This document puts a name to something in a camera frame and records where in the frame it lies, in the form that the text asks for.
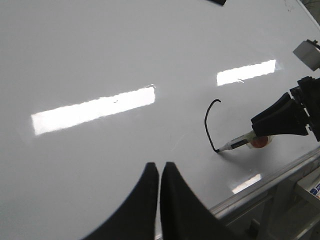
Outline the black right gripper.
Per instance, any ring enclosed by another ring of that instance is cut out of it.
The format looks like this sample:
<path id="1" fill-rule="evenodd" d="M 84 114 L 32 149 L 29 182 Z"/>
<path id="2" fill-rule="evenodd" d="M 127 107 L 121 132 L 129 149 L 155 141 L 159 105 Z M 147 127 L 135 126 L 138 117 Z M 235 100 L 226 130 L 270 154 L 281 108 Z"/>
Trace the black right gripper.
<path id="1" fill-rule="evenodd" d="M 262 118 L 252 124 L 257 137 L 275 135 L 307 136 L 306 125 L 320 141 L 320 79 L 306 76 L 297 81 L 298 86 L 284 93 L 274 104 L 259 114 Z M 306 112 L 308 118 L 304 123 Z"/>

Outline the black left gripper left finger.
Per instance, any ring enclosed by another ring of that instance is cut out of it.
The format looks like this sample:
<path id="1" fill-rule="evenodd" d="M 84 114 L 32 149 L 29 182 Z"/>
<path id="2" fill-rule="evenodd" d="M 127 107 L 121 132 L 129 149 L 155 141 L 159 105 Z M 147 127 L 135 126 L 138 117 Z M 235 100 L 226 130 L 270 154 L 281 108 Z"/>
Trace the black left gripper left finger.
<path id="1" fill-rule="evenodd" d="M 86 240 L 153 240 L 158 204 L 159 172 L 148 162 L 120 207 Z"/>

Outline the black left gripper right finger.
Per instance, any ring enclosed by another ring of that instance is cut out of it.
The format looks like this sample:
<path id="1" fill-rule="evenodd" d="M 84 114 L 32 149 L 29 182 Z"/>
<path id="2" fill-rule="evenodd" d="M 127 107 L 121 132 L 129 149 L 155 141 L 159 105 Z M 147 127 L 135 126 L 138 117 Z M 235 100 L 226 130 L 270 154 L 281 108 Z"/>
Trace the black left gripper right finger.
<path id="1" fill-rule="evenodd" d="M 164 240 L 238 239 L 201 203 L 173 162 L 163 169 L 159 206 Z"/>

